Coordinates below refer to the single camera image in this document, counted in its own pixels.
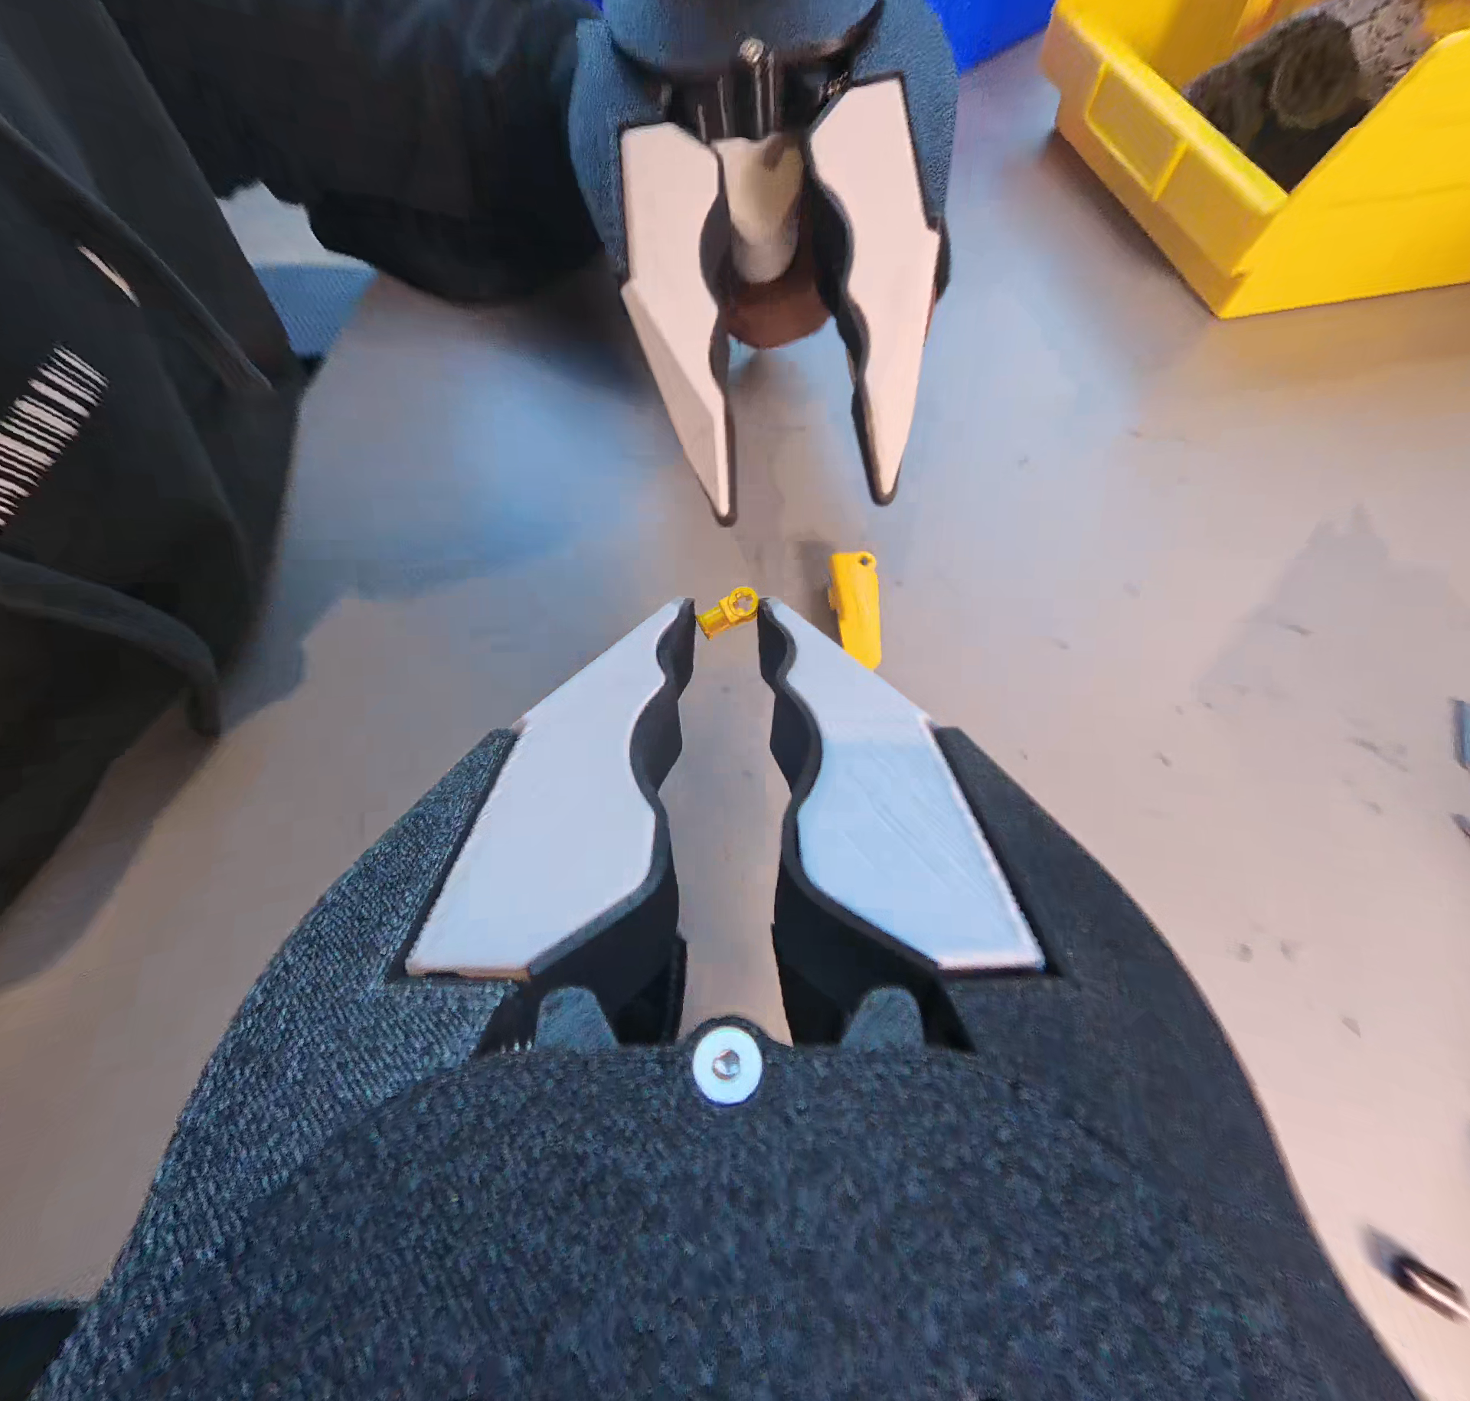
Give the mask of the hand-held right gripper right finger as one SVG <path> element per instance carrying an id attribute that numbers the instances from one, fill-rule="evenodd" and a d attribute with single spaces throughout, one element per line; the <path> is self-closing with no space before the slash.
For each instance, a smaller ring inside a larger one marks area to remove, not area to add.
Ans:
<path id="1" fill-rule="evenodd" d="M 770 753 L 789 802 L 771 941 L 794 1043 L 838 1043 L 897 989 L 927 1043 L 970 1043 L 953 986 L 1045 974 L 1045 949 L 927 712 L 792 607 L 758 608 Z"/>

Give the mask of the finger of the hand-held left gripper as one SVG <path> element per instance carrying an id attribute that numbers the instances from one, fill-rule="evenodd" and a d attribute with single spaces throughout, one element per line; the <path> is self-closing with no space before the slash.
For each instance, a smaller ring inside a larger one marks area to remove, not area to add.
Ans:
<path id="1" fill-rule="evenodd" d="M 847 354 L 855 436 L 873 503 L 891 505 L 942 257 L 902 77 L 848 85 L 806 136 L 804 157 L 817 290 Z"/>
<path id="2" fill-rule="evenodd" d="M 737 515 L 720 279 L 728 205 L 712 147 L 678 124 L 620 141 L 628 272 L 622 298 L 673 431 L 715 520 Z"/>

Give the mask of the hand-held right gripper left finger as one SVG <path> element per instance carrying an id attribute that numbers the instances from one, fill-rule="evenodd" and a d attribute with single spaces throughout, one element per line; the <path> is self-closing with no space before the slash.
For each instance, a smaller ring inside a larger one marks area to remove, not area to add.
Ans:
<path id="1" fill-rule="evenodd" d="M 671 1043 L 687 945 L 660 797 L 684 746 L 694 602 L 674 598 L 535 703 L 405 948 L 405 976 L 505 984 L 491 1043 L 581 987 L 622 1043 Z"/>

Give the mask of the yellow curved claw piece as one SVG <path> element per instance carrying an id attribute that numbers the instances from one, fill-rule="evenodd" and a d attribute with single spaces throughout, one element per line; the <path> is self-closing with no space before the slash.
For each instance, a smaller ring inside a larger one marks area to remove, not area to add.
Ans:
<path id="1" fill-rule="evenodd" d="M 868 569 L 835 574 L 827 597 L 837 618 L 840 646 L 860 666 L 876 671 L 883 659 L 878 575 Z"/>

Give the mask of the grey desk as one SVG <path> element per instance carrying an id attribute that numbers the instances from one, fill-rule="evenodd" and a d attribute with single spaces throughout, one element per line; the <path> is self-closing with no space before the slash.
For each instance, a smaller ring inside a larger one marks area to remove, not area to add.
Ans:
<path id="1" fill-rule="evenodd" d="M 601 270 L 523 308 L 389 279 L 307 393 L 207 744 L 164 718 L 3 913 L 3 1309 L 89 1296 L 305 910 L 481 736 L 676 595 L 830 630 L 1127 887 L 1250 1068 L 1398 1365 L 1467 1397 L 1467 288 L 1214 320 L 1055 134 L 1039 41 L 961 85 L 953 279 L 891 507 L 835 331 L 732 369 L 719 526 Z"/>

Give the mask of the person's left hand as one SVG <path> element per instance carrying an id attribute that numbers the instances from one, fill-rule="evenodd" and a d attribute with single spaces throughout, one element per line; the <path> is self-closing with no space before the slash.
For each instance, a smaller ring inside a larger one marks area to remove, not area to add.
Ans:
<path id="1" fill-rule="evenodd" d="M 817 333 L 830 313 L 815 280 L 791 269 L 773 282 L 733 283 L 724 318 L 732 339 L 755 349 L 776 349 Z"/>

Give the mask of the yellow bin with toy vehicle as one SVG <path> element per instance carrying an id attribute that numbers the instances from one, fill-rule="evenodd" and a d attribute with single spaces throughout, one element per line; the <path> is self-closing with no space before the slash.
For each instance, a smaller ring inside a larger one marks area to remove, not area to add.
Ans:
<path id="1" fill-rule="evenodd" d="M 1288 192 L 1183 88 L 1313 0 L 1057 0 L 1040 67 L 1057 129 L 1222 320 L 1468 277 L 1467 0 Z"/>

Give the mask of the yellow tracked toy vehicle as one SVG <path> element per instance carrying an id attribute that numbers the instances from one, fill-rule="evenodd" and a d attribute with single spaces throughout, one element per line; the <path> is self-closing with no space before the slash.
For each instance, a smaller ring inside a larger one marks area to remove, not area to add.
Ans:
<path id="1" fill-rule="evenodd" d="M 1247 0 L 1183 100 L 1286 192 L 1434 46 L 1432 0 Z"/>

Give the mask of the person's black hoodie torso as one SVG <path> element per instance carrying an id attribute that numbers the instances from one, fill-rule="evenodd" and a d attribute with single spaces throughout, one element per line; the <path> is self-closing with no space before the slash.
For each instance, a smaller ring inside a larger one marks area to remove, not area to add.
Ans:
<path id="1" fill-rule="evenodd" d="M 304 374 L 102 0 L 2 0 L 2 897 L 264 595 Z"/>

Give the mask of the black connector piece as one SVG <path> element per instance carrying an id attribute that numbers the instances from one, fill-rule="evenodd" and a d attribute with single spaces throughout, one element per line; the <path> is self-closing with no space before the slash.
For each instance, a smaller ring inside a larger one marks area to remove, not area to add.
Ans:
<path id="1" fill-rule="evenodd" d="M 1367 1228 L 1365 1243 L 1375 1268 L 1398 1289 L 1449 1320 L 1468 1322 L 1468 1297 L 1457 1281 L 1375 1227 Z"/>

